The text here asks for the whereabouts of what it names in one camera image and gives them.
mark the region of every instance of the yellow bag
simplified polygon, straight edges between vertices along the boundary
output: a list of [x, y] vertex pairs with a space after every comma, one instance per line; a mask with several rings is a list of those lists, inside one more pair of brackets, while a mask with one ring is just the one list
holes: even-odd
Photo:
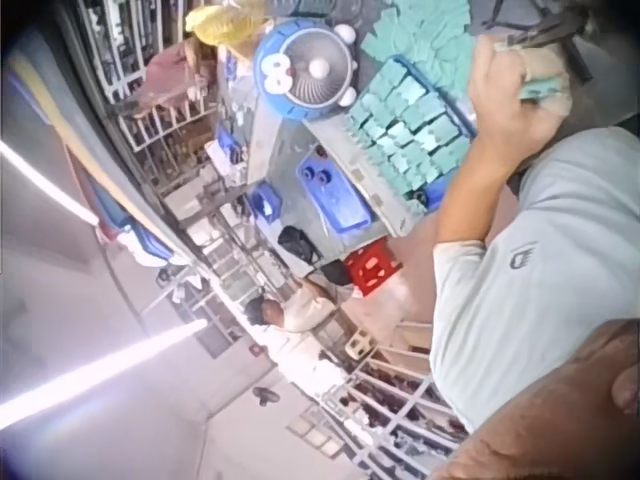
[[236, 6], [200, 6], [187, 15], [185, 30], [206, 45], [233, 45], [253, 36], [265, 22], [264, 1], [244, 0]]

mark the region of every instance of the concrete wall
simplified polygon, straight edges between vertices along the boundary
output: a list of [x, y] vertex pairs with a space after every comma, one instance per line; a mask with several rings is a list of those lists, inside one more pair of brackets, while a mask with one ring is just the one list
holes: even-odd
[[279, 372], [259, 385], [281, 396], [260, 407], [251, 392], [214, 417], [198, 480], [342, 480], [358, 470], [342, 455], [330, 460], [287, 430], [311, 402]]
[[[59, 137], [15, 92], [3, 89], [2, 100], [3, 140], [81, 200]], [[144, 338], [91, 228], [4, 161], [2, 177], [0, 401]], [[155, 272], [126, 252], [109, 257], [134, 305], [145, 306]], [[168, 303], [152, 313], [152, 332], [182, 324]], [[176, 345], [3, 430], [3, 460], [32, 480], [195, 478], [205, 419], [271, 368], [251, 344], [215, 360], [193, 339]]]

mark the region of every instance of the black bag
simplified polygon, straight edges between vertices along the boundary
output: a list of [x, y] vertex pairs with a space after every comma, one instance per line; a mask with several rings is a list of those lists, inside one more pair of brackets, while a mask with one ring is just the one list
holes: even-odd
[[334, 260], [320, 267], [322, 274], [334, 285], [346, 287], [353, 284], [353, 278], [349, 273], [349, 269], [342, 260]]
[[315, 262], [322, 258], [322, 255], [311, 240], [309, 240], [307, 234], [299, 228], [290, 225], [284, 227], [282, 232], [280, 232], [278, 245], [308, 265], [313, 266]]
[[[308, 265], [313, 264], [322, 258], [322, 254], [316, 246], [309, 240], [307, 234], [299, 228], [287, 225], [278, 236], [278, 245], [284, 248], [291, 255], [296, 256]], [[342, 260], [334, 260], [319, 269], [329, 282], [340, 287], [345, 287], [353, 283], [349, 269]]]

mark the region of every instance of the fan grille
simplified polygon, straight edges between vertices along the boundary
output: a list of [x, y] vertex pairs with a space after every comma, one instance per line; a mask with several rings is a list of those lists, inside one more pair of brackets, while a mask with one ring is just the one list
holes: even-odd
[[[283, 53], [291, 59], [293, 66], [293, 87], [289, 96], [296, 103], [316, 108], [335, 103], [351, 83], [351, 55], [331, 31], [305, 30], [291, 39]], [[329, 63], [326, 78], [317, 79], [309, 73], [309, 63], [316, 58]]]

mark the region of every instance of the wrist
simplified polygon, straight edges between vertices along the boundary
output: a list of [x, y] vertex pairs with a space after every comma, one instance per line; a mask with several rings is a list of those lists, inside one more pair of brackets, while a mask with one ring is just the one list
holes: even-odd
[[488, 177], [507, 180], [513, 175], [524, 158], [517, 152], [505, 148], [502, 142], [479, 134], [471, 144], [467, 161], [478, 165]]

